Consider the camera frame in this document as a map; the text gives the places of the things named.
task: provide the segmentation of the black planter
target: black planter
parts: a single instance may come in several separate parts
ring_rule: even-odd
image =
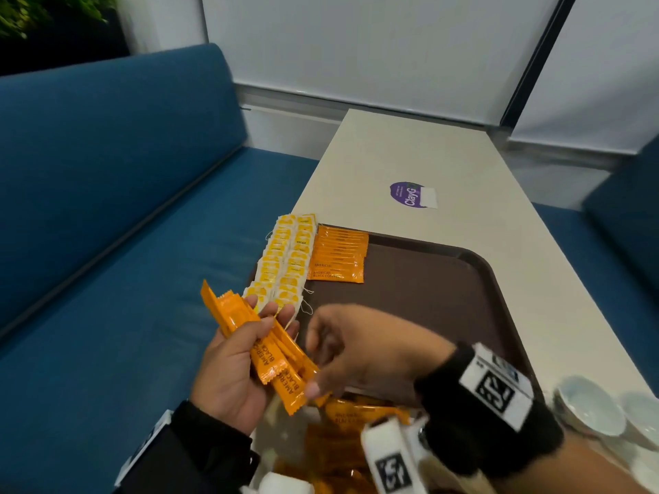
[[[0,76],[126,57],[128,45],[115,10],[97,21],[65,5],[48,5],[50,21],[28,37],[0,37]]]

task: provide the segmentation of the round purple sticker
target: round purple sticker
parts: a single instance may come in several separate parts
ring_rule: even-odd
[[[410,208],[425,208],[425,206],[421,206],[422,187],[422,185],[412,182],[396,182],[390,186],[391,197]]]

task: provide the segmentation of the green plant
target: green plant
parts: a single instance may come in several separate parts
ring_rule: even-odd
[[[97,20],[104,20],[103,8],[117,6],[117,0],[0,0],[0,37],[27,38],[32,27],[48,19],[44,3],[49,1],[65,3]]]

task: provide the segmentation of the tabletop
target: tabletop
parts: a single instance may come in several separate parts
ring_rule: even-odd
[[[397,182],[434,189],[437,208],[397,201]],[[544,392],[571,374],[650,392],[485,132],[351,109],[293,213],[485,258]]]

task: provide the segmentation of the brown tray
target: brown tray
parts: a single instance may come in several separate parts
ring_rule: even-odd
[[[373,307],[422,325],[443,337],[482,342],[525,374],[542,395],[522,341],[490,265],[473,251],[454,246],[369,234],[364,283],[307,281],[305,300],[315,311],[331,303]],[[300,311],[298,343],[310,315]],[[400,382],[358,387],[363,393],[411,403],[414,392]]]

